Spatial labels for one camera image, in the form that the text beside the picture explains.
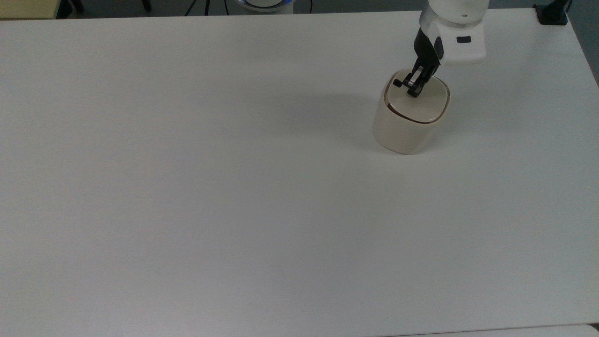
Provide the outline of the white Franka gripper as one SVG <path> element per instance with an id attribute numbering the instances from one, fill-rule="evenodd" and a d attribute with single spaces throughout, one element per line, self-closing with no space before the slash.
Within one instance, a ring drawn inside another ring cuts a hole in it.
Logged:
<path id="1" fill-rule="evenodd" d="M 416 98 L 440 64 L 464 65 L 483 60 L 485 14 L 485 8 L 425 8 L 414 41 L 417 60 L 413 67 L 397 71 L 392 83 L 407 86 L 407 94 Z"/>

